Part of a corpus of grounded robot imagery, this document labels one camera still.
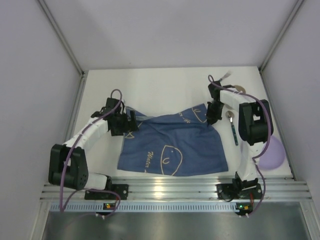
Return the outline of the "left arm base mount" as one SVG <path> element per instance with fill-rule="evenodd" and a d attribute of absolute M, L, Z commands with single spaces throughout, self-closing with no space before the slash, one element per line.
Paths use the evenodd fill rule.
<path fill-rule="evenodd" d="M 84 199 L 91 201 L 102 200 L 127 200 L 129 194 L 129 185 L 116 183 L 109 184 L 107 189 L 88 189 L 85 191 Z"/>

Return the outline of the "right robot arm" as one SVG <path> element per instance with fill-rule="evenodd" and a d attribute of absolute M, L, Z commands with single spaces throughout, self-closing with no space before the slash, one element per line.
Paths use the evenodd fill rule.
<path fill-rule="evenodd" d="M 221 86 L 217 81 L 209 84 L 208 90 L 212 98 L 206 113 L 209 125 L 222 119 L 224 106 L 229 106 L 238 114 L 237 133 L 242 140 L 242 151 L 235 179 L 254 181 L 258 173 L 258 160 L 268 148 L 274 130 L 269 102 L 238 92 L 232 85 Z"/>

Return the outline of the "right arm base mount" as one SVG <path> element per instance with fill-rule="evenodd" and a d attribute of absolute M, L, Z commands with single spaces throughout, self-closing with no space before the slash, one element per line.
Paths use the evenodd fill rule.
<path fill-rule="evenodd" d="M 216 185 L 218 199 L 225 202 L 233 200 L 260 200 L 263 192 L 259 180 L 254 177 L 252 180 L 242 180 L 236 172 L 231 183 L 220 183 Z"/>

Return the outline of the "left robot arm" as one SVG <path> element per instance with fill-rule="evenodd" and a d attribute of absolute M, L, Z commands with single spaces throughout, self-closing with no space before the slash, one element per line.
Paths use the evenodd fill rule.
<path fill-rule="evenodd" d="M 125 109 L 124 103 L 118 99 L 107 98 L 105 106 L 94 112 L 76 135 L 51 148 L 49 183 L 78 191 L 110 189 L 110 176 L 89 172 L 86 153 L 108 132 L 114 137 L 138 130 L 135 111 Z"/>

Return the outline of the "blue cloth placemat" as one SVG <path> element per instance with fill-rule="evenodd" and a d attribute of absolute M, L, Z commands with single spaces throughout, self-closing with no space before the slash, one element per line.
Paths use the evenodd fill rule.
<path fill-rule="evenodd" d="M 124 135 L 118 170 L 175 177 L 227 172 L 220 134 L 206 113 L 204 104 L 161 116 L 136 111 L 138 131 Z"/>

